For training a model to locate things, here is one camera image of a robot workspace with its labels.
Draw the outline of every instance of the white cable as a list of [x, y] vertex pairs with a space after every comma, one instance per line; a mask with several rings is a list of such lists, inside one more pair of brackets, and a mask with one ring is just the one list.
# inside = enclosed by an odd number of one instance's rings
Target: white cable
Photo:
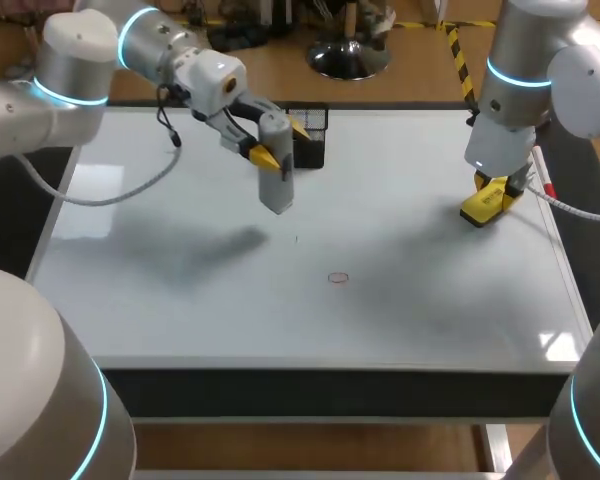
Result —
[[176, 166], [178, 160], [180, 160], [180, 155], [182, 154], [182, 148], [176, 148], [173, 151], [173, 158], [169, 165], [167, 165], [160, 173], [151, 178], [149, 181], [143, 183], [139, 187], [134, 188], [133, 190], [128, 191], [127, 193], [123, 193], [122, 195], [118, 195], [117, 197], [108, 198], [106, 200], [85, 200], [81, 198], [73, 198], [65, 195], [62, 192], [59, 192], [51, 185], [49, 185], [44, 178], [40, 176], [35, 167], [31, 164], [29, 159], [22, 154], [14, 155], [16, 159], [20, 162], [20, 164], [27, 170], [27, 173], [31, 176], [36, 185], [38, 185], [42, 190], [47, 192], [49, 195], [62, 200], [63, 202], [73, 203], [74, 205], [81, 205], [83, 207], [104, 207], [106, 205], [113, 205], [114, 203], [123, 202], [131, 197], [135, 197], [136, 195], [144, 192], [146, 189], [154, 186], [160, 180], [167, 176], [171, 170]]
[[548, 202], [550, 205], [553, 205], [554, 207], [559, 208], [560, 210], [564, 210], [565, 212], [570, 213], [571, 215], [584, 218], [585, 220], [593, 220], [594, 222], [600, 222], [600, 214], [585, 212], [583, 210], [579, 210], [575, 207], [572, 207], [571, 205], [567, 205], [566, 203], [561, 202], [560, 200], [556, 200], [555, 198], [550, 197], [546, 193], [537, 190], [535, 187], [532, 187], [531, 184], [527, 185], [527, 190], [529, 190], [537, 197]]
[[313, 0], [313, 5], [318, 9], [323, 19], [333, 20], [333, 15], [331, 15], [331, 11], [327, 7], [324, 0]]

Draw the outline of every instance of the floor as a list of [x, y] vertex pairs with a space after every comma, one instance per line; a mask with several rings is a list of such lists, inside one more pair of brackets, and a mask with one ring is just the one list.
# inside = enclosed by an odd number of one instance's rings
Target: floor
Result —
[[[169, 0], [165, 4], [177, 2]], [[422, 21], [418, 0], [393, 0], [398, 21]], [[600, 19], [600, 0], [590, 0]], [[449, 0], [448, 20], [494, 20], [500, 0]], [[391, 32], [392, 63], [363, 82], [337, 82], [304, 62], [314, 38], [294, 32], [266, 47], [237, 52], [252, 90], [272, 100], [459, 102], [462, 91], [447, 39], [432, 29]], [[479, 93], [493, 29], [465, 27], [460, 44]], [[22, 30], [0, 24], [0, 77], [27, 52]], [[151, 99], [154, 87], [128, 71], [116, 74], [111, 98]], [[600, 157], [600, 140], [595, 141]], [[508, 427], [516, 455], [537, 425]], [[138, 426], [140, 468], [479, 471], [485, 468], [475, 428], [435, 425], [164, 425]]]

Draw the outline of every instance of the black object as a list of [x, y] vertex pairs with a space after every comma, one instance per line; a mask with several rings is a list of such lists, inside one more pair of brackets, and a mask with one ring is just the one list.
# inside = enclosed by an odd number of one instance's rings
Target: black object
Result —
[[289, 9], [292, 8], [292, 2], [289, 1], [287, 3], [287, 0], [272, 0], [272, 3], [269, 35], [272, 37], [282, 37], [293, 30], [293, 12], [287, 11], [287, 7]]
[[230, 23], [208, 29], [207, 38], [214, 50], [233, 52], [265, 45], [267, 30], [261, 25], [251, 23]]
[[[558, 199], [600, 213], [600, 162], [591, 142], [568, 133], [552, 114], [538, 130], [549, 175]], [[591, 326], [600, 323], [600, 223], [574, 217], [552, 207]]]
[[324, 167], [325, 141], [329, 128], [329, 108], [323, 104], [290, 104], [285, 112], [295, 118], [309, 134], [310, 140], [294, 132], [293, 166], [316, 170]]
[[[71, 151], [45, 148], [27, 158], [58, 189]], [[53, 197], [31, 180], [15, 158], [0, 160], [0, 270], [25, 278], [52, 203]]]
[[321, 75], [339, 80], [362, 80], [384, 71], [391, 56], [384, 42], [356, 39], [319, 40], [309, 49], [307, 62]]
[[399, 370], [105, 370], [135, 418], [547, 417], [567, 376]]

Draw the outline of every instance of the gray robot arm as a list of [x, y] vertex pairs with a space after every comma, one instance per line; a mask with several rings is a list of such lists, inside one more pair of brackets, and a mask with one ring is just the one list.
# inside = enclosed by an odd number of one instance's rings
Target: gray robot arm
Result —
[[524, 169], [550, 104], [571, 133], [600, 136], [600, 24], [587, 0], [504, 2], [465, 159], [488, 177]]
[[[134, 0], [80, 0], [47, 21], [33, 81], [0, 82], [0, 157], [90, 142], [117, 68], [177, 92], [223, 146], [259, 167], [261, 201], [276, 213], [290, 206], [292, 134], [301, 128], [250, 94], [242, 62], [199, 48], [192, 32]], [[258, 123], [258, 138], [233, 116]]]

